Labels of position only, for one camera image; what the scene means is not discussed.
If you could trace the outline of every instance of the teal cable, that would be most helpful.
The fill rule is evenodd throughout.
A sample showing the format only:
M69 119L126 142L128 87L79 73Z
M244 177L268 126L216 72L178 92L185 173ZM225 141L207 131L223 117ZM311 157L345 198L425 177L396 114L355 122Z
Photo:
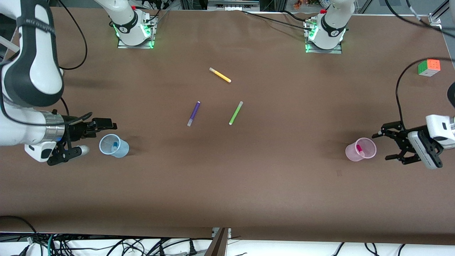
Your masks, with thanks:
M47 256L51 256L51 242L53 237L54 235L51 235L51 237L49 237L49 241L47 242Z

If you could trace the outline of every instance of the pink marker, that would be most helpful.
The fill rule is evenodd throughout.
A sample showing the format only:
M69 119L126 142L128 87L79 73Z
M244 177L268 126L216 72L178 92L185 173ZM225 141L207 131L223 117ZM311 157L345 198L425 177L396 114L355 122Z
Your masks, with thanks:
M357 144L357 150L359 151L359 155L361 157L365 157L365 152L362 150L362 147L359 144Z

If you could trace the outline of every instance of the yellow marker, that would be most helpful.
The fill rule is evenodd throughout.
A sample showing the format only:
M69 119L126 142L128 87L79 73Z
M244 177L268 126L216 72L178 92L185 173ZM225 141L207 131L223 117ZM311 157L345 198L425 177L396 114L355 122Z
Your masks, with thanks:
M215 73L215 75L217 75L217 76L221 77L222 79L224 79L226 82L231 82L231 79L227 78L222 73L214 70L213 68L210 68L210 71L212 71L213 73Z

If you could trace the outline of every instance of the green marker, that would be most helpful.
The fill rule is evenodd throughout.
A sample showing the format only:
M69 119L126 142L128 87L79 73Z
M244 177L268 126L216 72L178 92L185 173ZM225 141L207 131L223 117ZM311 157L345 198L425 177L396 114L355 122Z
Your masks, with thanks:
M238 106L237 106L237 109L235 110L234 114L232 115L231 117L231 120L229 121L229 125L232 125L234 123L234 120L235 118L237 117L237 114L238 112L240 111L240 108L242 107L243 105L243 101L241 101Z

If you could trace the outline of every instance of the orange cube face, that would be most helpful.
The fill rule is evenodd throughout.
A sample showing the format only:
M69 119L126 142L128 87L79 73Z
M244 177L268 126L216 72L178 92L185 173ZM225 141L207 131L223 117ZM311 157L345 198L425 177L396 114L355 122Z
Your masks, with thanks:
M441 71L441 65L440 65L439 60L428 59L427 60L427 65L428 65L429 69Z

